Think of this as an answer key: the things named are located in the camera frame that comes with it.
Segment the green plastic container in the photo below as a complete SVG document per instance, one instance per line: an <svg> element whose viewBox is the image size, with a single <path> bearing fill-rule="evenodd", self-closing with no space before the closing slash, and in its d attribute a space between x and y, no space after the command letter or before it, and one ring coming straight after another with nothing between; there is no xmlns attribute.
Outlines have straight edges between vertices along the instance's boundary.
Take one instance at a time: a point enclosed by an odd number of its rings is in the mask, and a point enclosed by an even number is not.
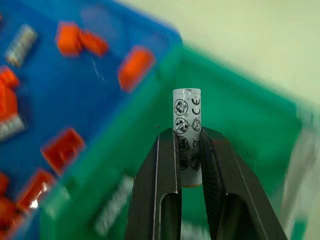
<svg viewBox="0 0 320 240"><path fill-rule="evenodd" d="M177 58L181 58L179 67L168 71ZM290 154L302 127L296 105L190 49L177 48L147 79L126 111L104 130L45 201L40 239L102 239L94 231L95 218L123 175L137 173L157 134L172 127L175 88L201 89L202 125L230 140L259 177L277 213ZM206 227L202 187L184 188L182 194L183 220ZM126 209L103 239L123 239Z"/></svg>

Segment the blue plastic container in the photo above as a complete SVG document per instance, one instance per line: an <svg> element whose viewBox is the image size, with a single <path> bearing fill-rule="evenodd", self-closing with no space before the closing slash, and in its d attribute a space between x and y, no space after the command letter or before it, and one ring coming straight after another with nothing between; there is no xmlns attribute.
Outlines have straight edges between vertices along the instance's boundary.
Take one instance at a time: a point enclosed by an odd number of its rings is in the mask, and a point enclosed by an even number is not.
<svg viewBox="0 0 320 240"><path fill-rule="evenodd" d="M39 35L22 67L12 68L20 80L18 111L28 129L0 144L0 171L11 179L7 196L15 201L38 168L54 174L40 152L51 138L72 127L90 148L100 130L125 111L131 95L121 91L118 69L133 46L145 46L155 55L152 75L161 71L166 56L181 48L182 40L173 29L109 0L0 0L0 14L3 54L21 25L30 25ZM110 51L103 58L87 51L63 57L55 42L59 21L75 22L101 36ZM4 56L0 64L7 64ZM166 68L167 73L175 64Z"/></svg>

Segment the battery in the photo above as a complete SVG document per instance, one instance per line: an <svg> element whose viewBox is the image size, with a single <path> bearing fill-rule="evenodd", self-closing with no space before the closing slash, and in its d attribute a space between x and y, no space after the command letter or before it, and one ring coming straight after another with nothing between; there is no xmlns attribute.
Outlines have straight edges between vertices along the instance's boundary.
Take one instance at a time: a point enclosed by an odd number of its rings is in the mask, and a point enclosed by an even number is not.
<svg viewBox="0 0 320 240"><path fill-rule="evenodd" d="M32 27L26 24L22 25L19 33L6 51L6 61L12 66L21 67L37 38L38 34Z"/></svg>

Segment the ce mark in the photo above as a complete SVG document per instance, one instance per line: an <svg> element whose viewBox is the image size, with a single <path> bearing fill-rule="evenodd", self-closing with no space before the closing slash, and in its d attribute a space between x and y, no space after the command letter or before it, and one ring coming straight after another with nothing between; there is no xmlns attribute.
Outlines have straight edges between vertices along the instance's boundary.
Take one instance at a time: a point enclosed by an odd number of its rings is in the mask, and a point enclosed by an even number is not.
<svg viewBox="0 0 320 240"><path fill-rule="evenodd" d="M193 99L193 98L191 99L191 102L196 106L198 106L200 104L200 101L201 101L201 99L199 99L199 100L198 99ZM195 112L195 110L192 108L192 112L193 112L194 115L199 115L200 111L201 111L200 108L198 109L198 112Z"/></svg>

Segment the cylindrical battery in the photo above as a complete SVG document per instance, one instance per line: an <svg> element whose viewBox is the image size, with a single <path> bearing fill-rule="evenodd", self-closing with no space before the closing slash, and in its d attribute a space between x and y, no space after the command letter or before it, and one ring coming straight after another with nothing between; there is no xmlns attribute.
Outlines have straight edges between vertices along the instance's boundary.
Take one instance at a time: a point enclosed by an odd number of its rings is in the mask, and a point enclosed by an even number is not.
<svg viewBox="0 0 320 240"><path fill-rule="evenodd" d="M38 34L32 27L23 25L5 54L6 61L12 66L20 67L37 37Z"/></svg>
<svg viewBox="0 0 320 240"><path fill-rule="evenodd" d="M197 187L202 184L200 165L201 90L173 90L173 129L177 134L181 185Z"/></svg>

